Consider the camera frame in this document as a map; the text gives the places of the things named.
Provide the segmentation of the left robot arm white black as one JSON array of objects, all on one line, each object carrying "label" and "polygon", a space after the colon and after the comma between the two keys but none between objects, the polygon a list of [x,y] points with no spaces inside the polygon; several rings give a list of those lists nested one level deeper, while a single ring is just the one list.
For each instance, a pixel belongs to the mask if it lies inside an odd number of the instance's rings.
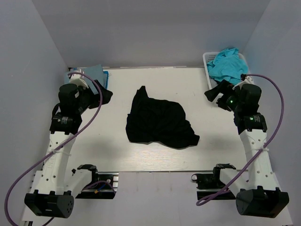
[{"label": "left robot arm white black", "polygon": [[82,123],[81,115],[87,109],[97,108],[100,103],[110,102],[113,93],[104,87],[94,94],[86,85],[64,84],[59,88],[59,103],[53,109],[50,126],[48,157],[32,193],[27,193],[25,205],[36,215],[68,218],[73,210],[74,199],[85,187],[99,184],[97,167],[80,165],[65,181],[66,167],[71,148]]}]

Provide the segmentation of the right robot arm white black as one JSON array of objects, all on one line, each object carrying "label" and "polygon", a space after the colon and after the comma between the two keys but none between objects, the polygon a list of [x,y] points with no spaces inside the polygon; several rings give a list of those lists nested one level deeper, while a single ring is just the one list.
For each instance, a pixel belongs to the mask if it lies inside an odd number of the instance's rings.
[{"label": "right robot arm white black", "polygon": [[217,164],[212,181],[220,191],[200,198],[202,206],[214,198],[233,194],[240,215],[275,218],[289,203],[287,192],[277,185],[267,145],[267,124],[258,112],[261,88],[251,83],[235,86],[223,80],[205,92],[208,101],[216,100],[217,106],[234,113],[234,123],[243,143],[246,165],[237,171],[231,164]]}]

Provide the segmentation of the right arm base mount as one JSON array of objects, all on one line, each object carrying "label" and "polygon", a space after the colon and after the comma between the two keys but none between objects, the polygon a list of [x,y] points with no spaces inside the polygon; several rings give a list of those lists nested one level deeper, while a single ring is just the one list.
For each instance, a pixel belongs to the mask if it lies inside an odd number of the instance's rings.
[{"label": "right arm base mount", "polygon": [[208,195],[212,195],[222,189],[225,184],[220,181],[220,171],[221,169],[232,169],[236,168],[227,163],[227,164],[216,164],[212,172],[207,173],[195,173],[191,176],[193,183],[197,184],[197,199],[198,201],[201,198],[204,198]]}]

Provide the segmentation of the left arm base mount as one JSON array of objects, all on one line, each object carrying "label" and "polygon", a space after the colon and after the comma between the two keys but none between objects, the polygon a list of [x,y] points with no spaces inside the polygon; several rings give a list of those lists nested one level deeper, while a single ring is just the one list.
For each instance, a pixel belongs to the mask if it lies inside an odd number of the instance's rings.
[{"label": "left arm base mount", "polygon": [[113,199],[118,188],[117,172],[99,172],[92,164],[84,164],[72,170],[65,182],[63,194],[75,199]]}]

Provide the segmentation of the black t-shirt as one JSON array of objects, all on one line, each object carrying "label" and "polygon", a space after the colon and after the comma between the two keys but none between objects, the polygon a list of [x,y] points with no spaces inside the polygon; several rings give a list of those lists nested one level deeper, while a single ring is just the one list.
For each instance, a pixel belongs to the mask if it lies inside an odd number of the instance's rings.
[{"label": "black t-shirt", "polygon": [[148,97],[145,86],[133,98],[126,134],[132,143],[159,142],[174,149],[197,146],[200,139],[178,102]]}]

